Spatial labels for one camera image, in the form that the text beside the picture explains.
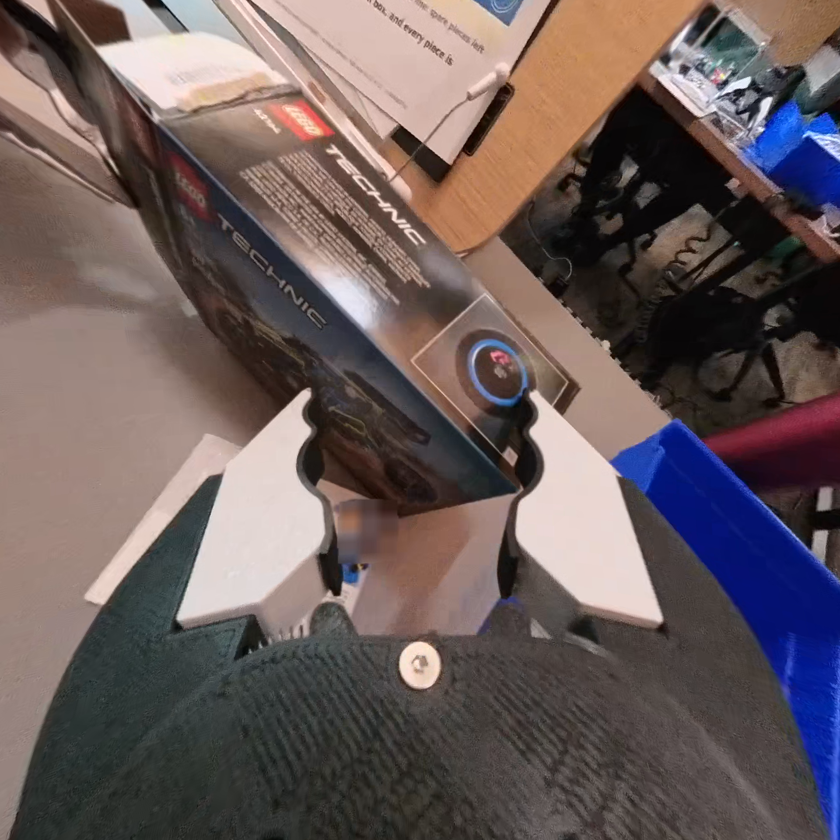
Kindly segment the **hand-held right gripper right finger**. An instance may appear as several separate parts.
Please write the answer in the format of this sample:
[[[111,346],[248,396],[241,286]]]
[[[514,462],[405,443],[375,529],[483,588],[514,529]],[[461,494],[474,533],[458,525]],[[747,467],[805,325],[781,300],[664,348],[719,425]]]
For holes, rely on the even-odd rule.
[[[658,630],[665,618],[617,471],[540,394],[519,407],[521,490],[500,541],[500,595],[543,631],[597,619]]]

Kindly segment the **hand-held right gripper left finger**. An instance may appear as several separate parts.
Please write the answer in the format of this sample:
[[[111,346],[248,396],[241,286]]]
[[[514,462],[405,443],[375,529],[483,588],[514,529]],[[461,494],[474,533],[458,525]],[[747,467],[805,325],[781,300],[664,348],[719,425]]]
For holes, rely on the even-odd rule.
[[[300,632],[343,585],[311,389],[224,469],[176,614],[183,628],[242,616],[262,632]]]

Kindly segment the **background blue bins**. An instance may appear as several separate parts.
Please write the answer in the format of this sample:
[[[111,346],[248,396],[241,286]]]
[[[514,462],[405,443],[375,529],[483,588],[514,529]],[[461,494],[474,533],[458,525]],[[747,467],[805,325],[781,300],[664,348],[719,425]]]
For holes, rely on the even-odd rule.
[[[783,190],[801,193],[815,204],[838,204],[839,132],[829,114],[807,122],[789,101],[744,155]]]

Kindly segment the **instruction booklet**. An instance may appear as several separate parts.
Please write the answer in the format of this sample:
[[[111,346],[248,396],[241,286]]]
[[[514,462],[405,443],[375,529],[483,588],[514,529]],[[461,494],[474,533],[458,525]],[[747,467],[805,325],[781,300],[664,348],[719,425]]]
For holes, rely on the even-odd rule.
[[[241,448],[221,437],[205,434],[88,588],[85,601],[95,606],[106,604],[202,483],[223,473]]]

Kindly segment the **tan wooden board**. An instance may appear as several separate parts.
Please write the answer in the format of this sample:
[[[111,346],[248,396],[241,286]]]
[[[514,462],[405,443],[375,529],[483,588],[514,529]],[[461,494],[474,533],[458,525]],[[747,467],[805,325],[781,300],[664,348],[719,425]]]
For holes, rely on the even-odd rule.
[[[441,183],[402,173],[411,207],[456,253],[499,235],[633,86],[700,1],[562,1],[511,74],[513,96]]]

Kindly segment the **cluttered wooden desk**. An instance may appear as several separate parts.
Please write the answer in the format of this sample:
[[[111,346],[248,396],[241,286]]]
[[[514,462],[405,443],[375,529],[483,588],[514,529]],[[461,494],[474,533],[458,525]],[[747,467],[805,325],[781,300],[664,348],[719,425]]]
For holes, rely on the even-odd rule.
[[[751,195],[761,204],[763,209],[783,225],[790,235],[797,237],[816,259],[824,264],[838,261],[839,245],[829,237],[824,224],[797,213],[791,204],[783,199],[781,189],[750,163],[739,149],[729,143],[708,119],[697,117],[687,107],[684,98],[676,96],[663,84],[663,79],[659,64],[654,63],[638,75],[636,83],[739,183],[745,194]]]

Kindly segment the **blue plastic bin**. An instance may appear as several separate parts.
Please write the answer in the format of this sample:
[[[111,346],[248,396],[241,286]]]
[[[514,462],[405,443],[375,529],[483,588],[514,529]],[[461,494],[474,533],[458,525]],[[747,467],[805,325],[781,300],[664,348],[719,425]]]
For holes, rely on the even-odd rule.
[[[680,421],[611,464],[654,504],[752,629],[800,731],[828,836],[838,839],[837,577]]]

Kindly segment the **printed paper sign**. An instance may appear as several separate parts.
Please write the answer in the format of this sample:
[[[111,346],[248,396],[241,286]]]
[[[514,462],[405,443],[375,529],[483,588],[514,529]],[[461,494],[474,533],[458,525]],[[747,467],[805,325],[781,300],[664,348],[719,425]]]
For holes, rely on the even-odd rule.
[[[245,6],[417,138],[424,126],[417,106],[435,81],[457,72],[470,77],[501,61],[512,72],[552,2],[262,1]],[[490,103],[485,98],[461,111],[447,126],[448,138],[464,140],[464,147]]]

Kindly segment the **black office chair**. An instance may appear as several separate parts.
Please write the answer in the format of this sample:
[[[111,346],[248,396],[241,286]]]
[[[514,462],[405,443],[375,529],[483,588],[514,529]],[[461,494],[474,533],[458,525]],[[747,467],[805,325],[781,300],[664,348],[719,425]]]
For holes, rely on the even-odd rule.
[[[824,281],[833,281],[837,268],[838,264],[830,264],[805,270],[758,297],[720,285],[663,300],[647,329],[642,387],[653,391],[673,364],[689,364],[698,375],[711,357],[739,354],[742,361],[731,383],[710,397],[729,402],[756,361],[761,361],[774,391],[764,404],[785,404],[773,343],[810,331],[812,318],[805,314],[810,307],[806,301]]]

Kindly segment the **dark toy set box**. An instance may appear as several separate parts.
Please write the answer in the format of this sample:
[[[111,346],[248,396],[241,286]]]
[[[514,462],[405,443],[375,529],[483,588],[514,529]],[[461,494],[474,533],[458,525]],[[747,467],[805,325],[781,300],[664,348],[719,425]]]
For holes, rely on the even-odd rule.
[[[514,493],[522,398],[578,386],[281,63],[49,2],[104,144],[211,332],[401,512]]]

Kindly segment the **maroon chair back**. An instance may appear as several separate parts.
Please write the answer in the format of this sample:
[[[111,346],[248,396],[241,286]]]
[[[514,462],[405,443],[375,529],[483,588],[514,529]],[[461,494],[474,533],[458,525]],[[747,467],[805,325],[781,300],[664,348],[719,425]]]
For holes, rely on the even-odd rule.
[[[703,441],[752,490],[839,487],[839,393]]]

